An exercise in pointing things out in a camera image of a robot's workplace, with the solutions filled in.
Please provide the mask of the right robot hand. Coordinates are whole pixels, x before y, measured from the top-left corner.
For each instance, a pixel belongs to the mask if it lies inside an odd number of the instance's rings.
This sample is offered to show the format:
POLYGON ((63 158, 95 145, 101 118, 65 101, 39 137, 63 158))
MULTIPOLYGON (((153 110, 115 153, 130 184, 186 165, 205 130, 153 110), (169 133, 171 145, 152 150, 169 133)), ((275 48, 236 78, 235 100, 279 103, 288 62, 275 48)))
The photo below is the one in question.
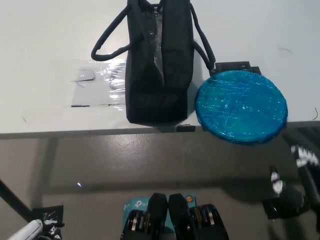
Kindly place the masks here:
MULTIPOLYGON (((319 205, 320 160, 312 150, 302 145, 291 145, 290 151, 307 198, 312 205, 319 205)), ((275 166, 271 165, 269 172, 272 190, 275 194, 280 195, 285 189, 285 182, 281 179, 275 166)))

